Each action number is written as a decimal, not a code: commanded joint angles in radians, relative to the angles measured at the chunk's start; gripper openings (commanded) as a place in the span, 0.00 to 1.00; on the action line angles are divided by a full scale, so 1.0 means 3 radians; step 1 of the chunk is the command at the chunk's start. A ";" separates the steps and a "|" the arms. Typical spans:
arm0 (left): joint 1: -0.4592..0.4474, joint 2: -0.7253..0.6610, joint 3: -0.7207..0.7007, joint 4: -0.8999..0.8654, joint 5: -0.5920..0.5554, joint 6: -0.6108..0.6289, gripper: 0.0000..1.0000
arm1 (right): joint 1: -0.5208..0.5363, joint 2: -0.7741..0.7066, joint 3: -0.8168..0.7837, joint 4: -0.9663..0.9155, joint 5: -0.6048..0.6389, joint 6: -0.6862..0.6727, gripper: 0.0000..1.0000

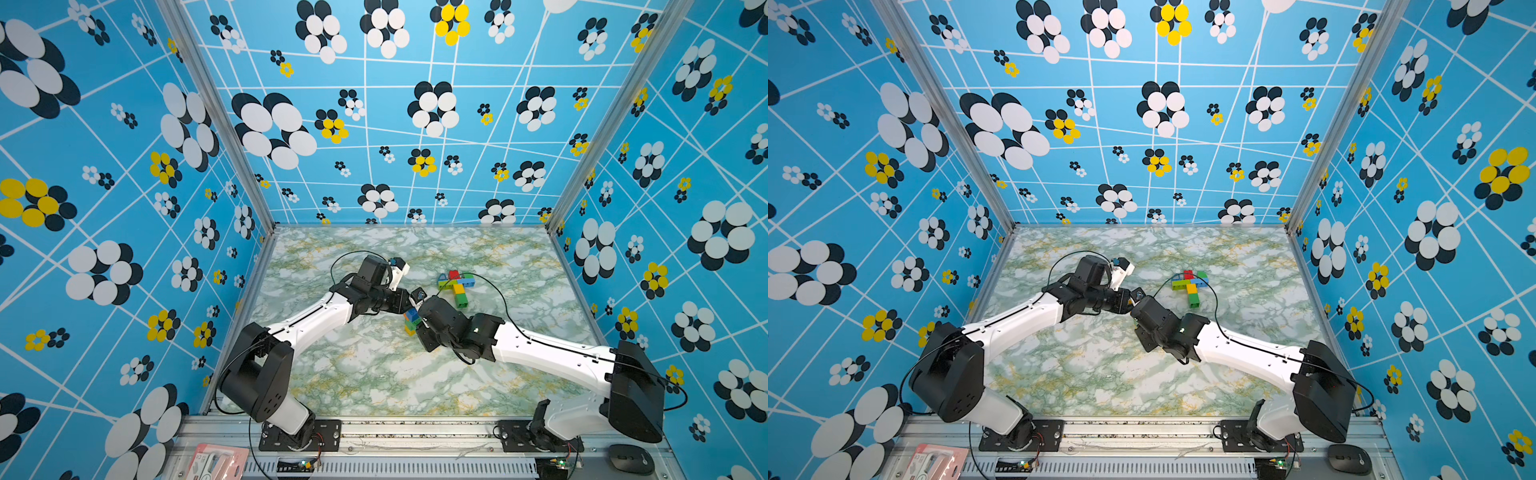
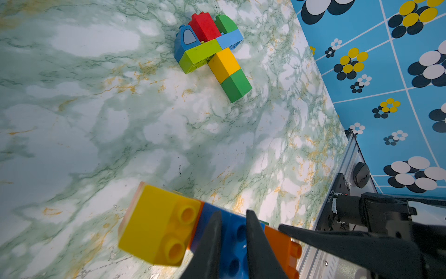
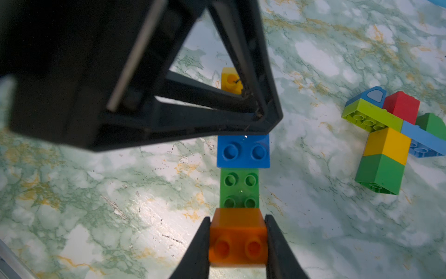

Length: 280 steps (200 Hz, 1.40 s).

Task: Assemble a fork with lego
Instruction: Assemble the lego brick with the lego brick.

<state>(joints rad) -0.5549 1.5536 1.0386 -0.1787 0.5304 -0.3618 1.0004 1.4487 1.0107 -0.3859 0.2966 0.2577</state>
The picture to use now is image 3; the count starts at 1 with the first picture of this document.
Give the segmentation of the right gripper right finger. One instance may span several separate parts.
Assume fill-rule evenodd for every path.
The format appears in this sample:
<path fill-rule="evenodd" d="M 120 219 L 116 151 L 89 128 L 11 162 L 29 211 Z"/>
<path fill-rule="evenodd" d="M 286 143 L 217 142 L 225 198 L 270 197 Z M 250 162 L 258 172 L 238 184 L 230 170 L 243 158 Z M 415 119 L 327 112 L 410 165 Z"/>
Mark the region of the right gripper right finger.
<path fill-rule="evenodd" d="M 268 244 L 267 278 L 309 279 L 293 254 L 274 217 L 266 215 L 265 223 Z"/>

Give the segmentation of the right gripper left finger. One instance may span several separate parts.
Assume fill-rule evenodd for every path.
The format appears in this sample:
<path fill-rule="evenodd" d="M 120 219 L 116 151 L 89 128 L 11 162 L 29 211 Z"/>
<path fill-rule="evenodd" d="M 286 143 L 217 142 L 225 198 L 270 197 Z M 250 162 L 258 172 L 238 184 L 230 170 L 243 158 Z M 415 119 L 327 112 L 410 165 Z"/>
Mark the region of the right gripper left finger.
<path fill-rule="evenodd" d="M 208 279 L 210 217 L 205 217 L 170 279 Z"/>

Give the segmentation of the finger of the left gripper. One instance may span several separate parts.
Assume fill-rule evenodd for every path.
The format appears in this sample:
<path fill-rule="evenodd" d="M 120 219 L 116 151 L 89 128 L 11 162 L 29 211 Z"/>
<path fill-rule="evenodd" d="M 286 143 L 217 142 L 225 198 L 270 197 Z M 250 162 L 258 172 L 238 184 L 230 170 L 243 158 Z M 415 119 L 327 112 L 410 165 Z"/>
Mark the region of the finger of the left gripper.
<path fill-rule="evenodd" d="M 210 12 L 240 95 L 170 70 L 196 19 Z M 201 136 L 269 133 L 283 118 L 256 1 L 170 1 L 139 62 L 142 145 Z"/>

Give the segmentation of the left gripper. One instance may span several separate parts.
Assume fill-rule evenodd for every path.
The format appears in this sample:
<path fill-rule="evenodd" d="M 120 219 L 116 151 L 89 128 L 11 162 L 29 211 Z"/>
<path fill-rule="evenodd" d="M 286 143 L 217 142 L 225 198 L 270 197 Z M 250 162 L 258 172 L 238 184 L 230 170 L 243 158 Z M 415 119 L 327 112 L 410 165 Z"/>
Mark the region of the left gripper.
<path fill-rule="evenodd" d="M 156 95 L 206 1 L 2 1 L 9 128 L 91 151 L 200 137 Z"/>

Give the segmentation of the small orange lego brick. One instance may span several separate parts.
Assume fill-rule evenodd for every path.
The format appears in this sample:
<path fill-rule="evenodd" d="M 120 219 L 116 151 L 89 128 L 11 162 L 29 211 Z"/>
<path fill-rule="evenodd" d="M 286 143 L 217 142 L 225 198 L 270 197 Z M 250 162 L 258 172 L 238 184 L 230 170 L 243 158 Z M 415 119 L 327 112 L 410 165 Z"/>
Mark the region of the small orange lego brick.
<path fill-rule="evenodd" d="M 211 266 L 265 266 L 268 261 L 267 236 L 260 209 L 216 209 L 210 225 Z"/>

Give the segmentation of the green long lego brick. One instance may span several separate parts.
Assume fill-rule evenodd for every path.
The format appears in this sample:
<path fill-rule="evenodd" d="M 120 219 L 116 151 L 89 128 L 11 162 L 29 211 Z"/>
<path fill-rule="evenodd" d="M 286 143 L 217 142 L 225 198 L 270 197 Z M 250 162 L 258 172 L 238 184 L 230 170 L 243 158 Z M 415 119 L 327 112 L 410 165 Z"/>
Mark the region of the green long lego brick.
<path fill-rule="evenodd" d="M 259 169 L 220 171 L 220 208 L 259 208 Z"/>

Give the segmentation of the lime long lego brick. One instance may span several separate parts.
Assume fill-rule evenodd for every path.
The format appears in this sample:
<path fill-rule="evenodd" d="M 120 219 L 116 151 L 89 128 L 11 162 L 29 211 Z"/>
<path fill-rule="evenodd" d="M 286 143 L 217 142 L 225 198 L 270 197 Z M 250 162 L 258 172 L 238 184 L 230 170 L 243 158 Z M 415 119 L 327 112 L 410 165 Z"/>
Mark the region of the lime long lego brick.
<path fill-rule="evenodd" d="M 364 99 L 347 105 L 341 117 L 369 133 L 388 127 L 400 132 L 403 127 L 403 119 Z"/>

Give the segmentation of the light blue long lego brick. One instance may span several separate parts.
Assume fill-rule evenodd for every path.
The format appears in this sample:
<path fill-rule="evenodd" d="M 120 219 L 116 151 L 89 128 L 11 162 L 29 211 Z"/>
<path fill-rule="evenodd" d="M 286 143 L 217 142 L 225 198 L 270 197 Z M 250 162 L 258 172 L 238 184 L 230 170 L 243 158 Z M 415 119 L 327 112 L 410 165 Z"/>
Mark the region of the light blue long lego brick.
<path fill-rule="evenodd" d="M 419 126 L 403 121 L 401 133 L 411 139 L 409 154 L 416 158 L 446 155 L 446 142 Z"/>

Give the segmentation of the red square lego brick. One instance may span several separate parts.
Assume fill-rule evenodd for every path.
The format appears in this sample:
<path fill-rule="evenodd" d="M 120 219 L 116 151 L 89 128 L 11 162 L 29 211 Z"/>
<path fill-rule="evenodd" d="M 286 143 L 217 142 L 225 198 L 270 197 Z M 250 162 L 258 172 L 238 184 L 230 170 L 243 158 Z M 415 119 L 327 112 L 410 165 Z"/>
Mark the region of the red square lego brick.
<path fill-rule="evenodd" d="M 387 96 L 383 105 L 383 109 L 413 125 L 416 124 L 419 107 L 420 101 L 403 91 Z"/>

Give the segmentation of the small blue lego brick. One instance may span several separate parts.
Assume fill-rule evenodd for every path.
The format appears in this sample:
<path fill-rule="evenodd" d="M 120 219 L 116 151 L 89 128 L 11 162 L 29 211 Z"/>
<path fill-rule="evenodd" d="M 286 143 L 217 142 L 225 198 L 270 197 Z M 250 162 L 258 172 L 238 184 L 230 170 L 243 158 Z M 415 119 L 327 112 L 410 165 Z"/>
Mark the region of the small blue lego brick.
<path fill-rule="evenodd" d="M 386 95 L 387 91 L 385 89 L 380 86 L 375 86 L 352 97 L 346 102 L 345 106 L 348 106 L 359 99 L 363 99 L 379 108 L 383 108 Z"/>

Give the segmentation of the yellow square lego brick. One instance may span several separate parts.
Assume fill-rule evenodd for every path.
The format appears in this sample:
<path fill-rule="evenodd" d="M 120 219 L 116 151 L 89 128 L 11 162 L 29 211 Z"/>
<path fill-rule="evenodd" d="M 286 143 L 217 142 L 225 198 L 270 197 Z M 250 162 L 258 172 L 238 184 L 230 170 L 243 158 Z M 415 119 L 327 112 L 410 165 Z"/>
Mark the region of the yellow square lego brick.
<path fill-rule="evenodd" d="M 363 156 L 386 155 L 406 165 L 411 139 L 390 127 L 369 134 Z"/>

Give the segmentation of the small green lego brick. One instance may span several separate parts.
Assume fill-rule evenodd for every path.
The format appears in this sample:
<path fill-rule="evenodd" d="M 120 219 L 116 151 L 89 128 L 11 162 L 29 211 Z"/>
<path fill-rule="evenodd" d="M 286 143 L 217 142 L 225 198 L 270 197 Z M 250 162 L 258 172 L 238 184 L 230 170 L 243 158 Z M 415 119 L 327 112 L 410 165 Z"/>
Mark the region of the small green lego brick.
<path fill-rule="evenodd" d="M 426 113 L 418 116 L 416 119 L 416 125 L 422 130 L 425 130 L 441 140 L 446 140 L 446 125 L 442 118 L 434 113 Z"/>

